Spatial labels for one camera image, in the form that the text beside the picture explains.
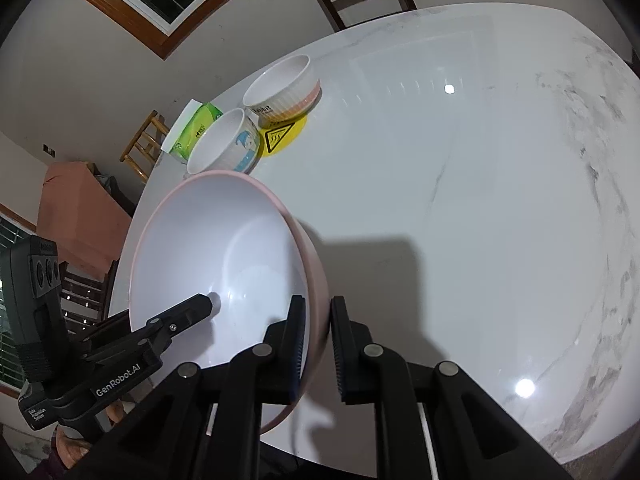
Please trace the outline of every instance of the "wall socket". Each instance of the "wall socket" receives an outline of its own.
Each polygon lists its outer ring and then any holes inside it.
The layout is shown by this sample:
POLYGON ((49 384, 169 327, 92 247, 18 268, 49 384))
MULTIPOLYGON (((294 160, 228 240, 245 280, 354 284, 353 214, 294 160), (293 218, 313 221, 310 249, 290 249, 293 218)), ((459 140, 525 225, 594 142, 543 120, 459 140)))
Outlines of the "wall socket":
POLYGON ((56 151, 52 150, 49 146, 47 146, 46 144, 42 145, 42 151, 45 153, 48 153, 49 155, 51 155, 53 158, 56 158, 56 151))

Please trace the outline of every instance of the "silver bolt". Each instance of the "silver bolt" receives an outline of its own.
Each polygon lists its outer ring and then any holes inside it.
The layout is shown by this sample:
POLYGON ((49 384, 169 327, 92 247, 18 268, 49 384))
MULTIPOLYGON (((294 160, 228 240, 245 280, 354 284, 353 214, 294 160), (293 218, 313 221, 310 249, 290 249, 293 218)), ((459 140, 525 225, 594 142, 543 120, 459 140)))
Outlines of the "silver bolt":
POLYGON ((267 343, 260 343, 259 345, 254 346, 254 354, 258 357, 266 357, 271 353, 271 345, 267 343))
POLYGON ((384 351, 385 349, 383 349, 382 346, 376 345, 375 343, 364 347, 364 353, 369 357, 380 357, 384 351))
POLYGON ((178 366, 178 375, 182 378, 193 377, 198 371, 198 365, 196 363, 182 363, 178 366))
POLYGON ((440 370, 441 374, 446 375, 447 377, 453 377, 460 371, 460 368, 458 368, 457 364, 452 363, 451 361, 443 361, 438 365, 438 370, 440 370))

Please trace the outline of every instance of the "yellow warning sticker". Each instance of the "yellow warning sticker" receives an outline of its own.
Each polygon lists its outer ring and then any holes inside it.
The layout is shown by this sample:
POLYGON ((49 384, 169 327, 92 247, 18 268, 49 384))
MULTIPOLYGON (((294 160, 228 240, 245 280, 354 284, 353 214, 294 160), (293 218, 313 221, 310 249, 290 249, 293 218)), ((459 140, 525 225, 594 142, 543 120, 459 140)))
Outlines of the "yellow warning sticker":
POLYGON ((260 128, 260 149, 258 156, 270 156, 278 153, 287 146, 302 131, 306 124, 306 115, 293 121, 283 121, 281 123, 272 123, 268 128, 260 128))

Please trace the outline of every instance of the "marble tabletop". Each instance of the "marble tabletop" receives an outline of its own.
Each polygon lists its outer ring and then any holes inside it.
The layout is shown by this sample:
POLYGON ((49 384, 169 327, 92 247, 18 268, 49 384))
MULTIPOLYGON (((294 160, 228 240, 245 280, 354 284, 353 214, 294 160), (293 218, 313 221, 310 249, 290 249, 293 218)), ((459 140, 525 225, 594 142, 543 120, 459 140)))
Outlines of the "marble tabletop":
MULTIPOLYGON (((407 360, 456 361, 561 462, 638 420, 630 68, 565 12, 517 4, 406 12, 299 52, 322 97, 252 176, 308 231, 352 319, 407 360)), ((213 102, 238 106, 256 75, 213 102)), ((183 175, 169 157, 153 171, 111 313, 127 308, 136 243, 183 175)), ((328 350, 263 440, 374 476, 372 408, 340 404, 333 366, 328 350)))

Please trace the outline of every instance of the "orange cloth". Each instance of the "orange cloth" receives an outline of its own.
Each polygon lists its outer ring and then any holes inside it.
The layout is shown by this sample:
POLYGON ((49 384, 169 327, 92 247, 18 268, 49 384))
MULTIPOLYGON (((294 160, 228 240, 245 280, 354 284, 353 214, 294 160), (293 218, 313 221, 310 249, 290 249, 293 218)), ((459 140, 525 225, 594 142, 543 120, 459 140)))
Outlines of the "orange cloth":
POLYGON ((42 186, 36 232, 58 245, 58 260, 102 281, 120 258, 131 218, 84 162, 55 162, 42 186))

